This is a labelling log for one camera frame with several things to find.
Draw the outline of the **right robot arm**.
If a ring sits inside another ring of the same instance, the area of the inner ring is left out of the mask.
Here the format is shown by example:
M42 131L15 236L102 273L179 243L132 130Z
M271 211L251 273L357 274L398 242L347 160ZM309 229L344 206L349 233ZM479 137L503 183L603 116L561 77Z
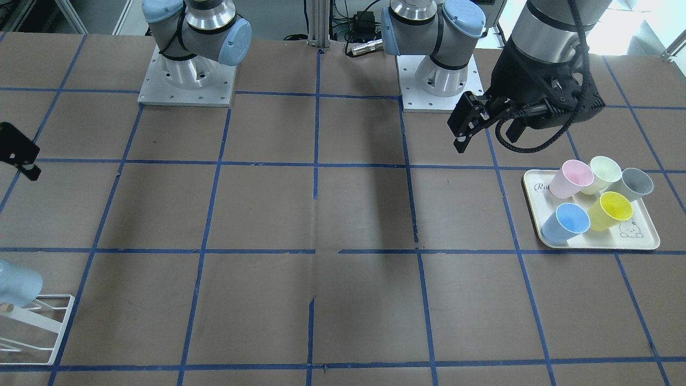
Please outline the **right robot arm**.
M142 12L161 73L178 88L201 88L217 68L242 63L251 46L252 26L232 1L144 1Z

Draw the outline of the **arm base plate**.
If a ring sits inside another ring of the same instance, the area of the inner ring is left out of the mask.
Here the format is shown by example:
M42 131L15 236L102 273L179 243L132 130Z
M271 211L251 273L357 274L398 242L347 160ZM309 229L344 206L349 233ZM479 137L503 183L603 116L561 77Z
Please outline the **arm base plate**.
M196 56L172 61L154 47L138 103L167 107L230 107L237 68Z
M464 68L444 69L429 56L397 56L398 80L404 110L415 113L451 113L465 91L483 94L474 57Z

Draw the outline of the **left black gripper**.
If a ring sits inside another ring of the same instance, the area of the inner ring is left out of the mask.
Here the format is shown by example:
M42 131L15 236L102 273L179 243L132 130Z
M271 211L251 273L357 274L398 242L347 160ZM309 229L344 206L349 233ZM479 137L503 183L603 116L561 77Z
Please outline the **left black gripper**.
M549 129L563 125L569 119L581 96L581 82L574 74L583 74L583 59L575 53L564 63L544 63L522 52L508 41L491 73L487 98L465 91L448 118L448 127L455 137L453 146L463 154L472 137L483 129L488 118L507 109L510 100L513 112L529 105L546 105L547 112L537 116L512 119L505 136L515 144L526 127Z

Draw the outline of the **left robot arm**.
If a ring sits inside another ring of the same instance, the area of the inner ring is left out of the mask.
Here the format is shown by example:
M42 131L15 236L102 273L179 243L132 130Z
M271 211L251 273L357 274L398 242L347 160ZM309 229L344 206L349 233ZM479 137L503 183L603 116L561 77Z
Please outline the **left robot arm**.
M419 55L421 88L459 95L448 126L457 152L495 128L510 151L539 152L571 125L595 117L605 101L590 71L588 33L608 1L527 1L482 95L465 89L468 64L487 16L471 1L391 1L381 33L389 55Z

